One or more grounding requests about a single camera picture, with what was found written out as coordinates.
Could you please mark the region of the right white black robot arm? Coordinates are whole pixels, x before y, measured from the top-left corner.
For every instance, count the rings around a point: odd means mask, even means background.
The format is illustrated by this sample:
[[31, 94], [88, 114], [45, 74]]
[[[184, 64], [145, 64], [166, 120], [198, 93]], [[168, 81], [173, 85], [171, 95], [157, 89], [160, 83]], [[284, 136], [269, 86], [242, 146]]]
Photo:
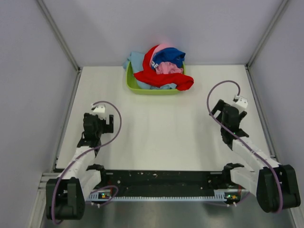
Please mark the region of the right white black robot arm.
[[245, 161], [244, 165], [230, 163], [224, 167], [223, 185], [227, 188], [244, 187], [267, 213], [299, 207], [301, 198], [294, 168], [270, 158], [239, 127], [247, 115], [246, 107], [247, 100], [238, 96], [233, 105], [218, 100], [209, 113], [211, 117], [219, 113], [215, 120], [220, 123], [224, 144]]

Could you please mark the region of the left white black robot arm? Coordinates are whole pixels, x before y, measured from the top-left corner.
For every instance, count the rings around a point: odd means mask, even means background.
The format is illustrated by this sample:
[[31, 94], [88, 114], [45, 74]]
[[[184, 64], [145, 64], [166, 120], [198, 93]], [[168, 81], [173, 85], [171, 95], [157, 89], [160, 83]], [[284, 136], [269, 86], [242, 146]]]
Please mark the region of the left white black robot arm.
[[55, 225], [64, 220], [80, 220], [91, 194], [118, 189], [107, 185], [108, 177], [104, 166], [94, 163], [103, 146], [102, 134], [114, 132], [113, 115], [100, 117], [85, 113], [83, 128], [76, 152], [68, 166], [46, 183], [47, 219]]

